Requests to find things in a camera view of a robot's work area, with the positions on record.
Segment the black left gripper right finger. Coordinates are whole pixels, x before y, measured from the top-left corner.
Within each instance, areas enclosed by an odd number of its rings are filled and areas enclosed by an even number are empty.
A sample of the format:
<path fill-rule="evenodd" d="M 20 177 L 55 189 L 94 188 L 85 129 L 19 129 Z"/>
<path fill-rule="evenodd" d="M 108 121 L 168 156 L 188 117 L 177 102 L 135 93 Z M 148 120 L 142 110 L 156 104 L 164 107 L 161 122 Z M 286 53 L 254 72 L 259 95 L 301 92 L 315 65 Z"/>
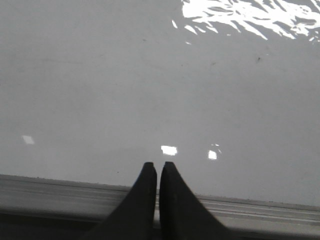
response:
<path fill-rule="evenodd" d="M 230 240 L 232 232 L 196 198 L 173 162 L 163 166 L 159 214 L 165 240 Z"/>

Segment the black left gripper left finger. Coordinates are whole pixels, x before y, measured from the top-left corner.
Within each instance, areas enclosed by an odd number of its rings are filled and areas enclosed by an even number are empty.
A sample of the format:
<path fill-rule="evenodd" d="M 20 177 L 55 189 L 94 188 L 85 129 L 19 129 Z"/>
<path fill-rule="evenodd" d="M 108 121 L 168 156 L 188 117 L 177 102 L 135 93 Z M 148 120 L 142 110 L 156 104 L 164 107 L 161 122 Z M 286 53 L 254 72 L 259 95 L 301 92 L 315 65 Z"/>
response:
<path fill-rule="evenodd" d="M 156 204 L 157 172 L 143 164 L 134 185 L 115 210 L 82 240 L 150 240 Z"/>

